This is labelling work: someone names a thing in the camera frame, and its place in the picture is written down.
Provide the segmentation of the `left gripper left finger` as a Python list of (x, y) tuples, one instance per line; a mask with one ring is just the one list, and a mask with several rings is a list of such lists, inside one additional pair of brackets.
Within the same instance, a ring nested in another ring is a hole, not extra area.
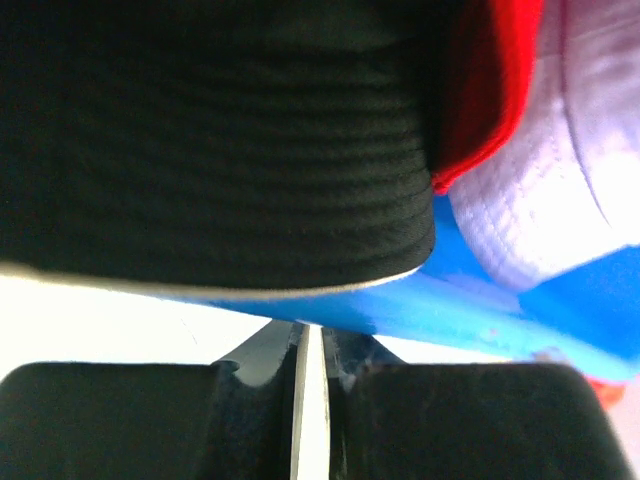
[(5, 479), (285, 479), (301, 328), (206, 365), (31, 363), (1, 384)]

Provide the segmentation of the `blue plastic bin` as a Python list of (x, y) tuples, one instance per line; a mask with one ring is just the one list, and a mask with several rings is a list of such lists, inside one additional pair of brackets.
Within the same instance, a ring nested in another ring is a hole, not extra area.
[(437, 243), (428, 262), (400, 280), (315, 297), (180, 300), (518, 360), (546, 351), (612, 383), (638, 375), (638, 249), (624, 249), (516, 293), (480, 267), (448, 198), (436, 199), (435, 220)]

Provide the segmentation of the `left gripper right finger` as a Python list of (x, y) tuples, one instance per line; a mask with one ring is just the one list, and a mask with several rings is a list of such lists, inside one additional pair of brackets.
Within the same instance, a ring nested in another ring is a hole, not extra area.
[(630, 479), (594, 391), (552, 363), (410, 364), (323, 333), (334, 479)]

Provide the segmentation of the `lilac bucket hat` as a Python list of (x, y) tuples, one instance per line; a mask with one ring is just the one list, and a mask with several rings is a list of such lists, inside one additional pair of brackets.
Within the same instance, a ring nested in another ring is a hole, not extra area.
[(498, 283), (528, 290), (639, 243), (639, 5), (548, 1), (522, 121), (449, 198)]

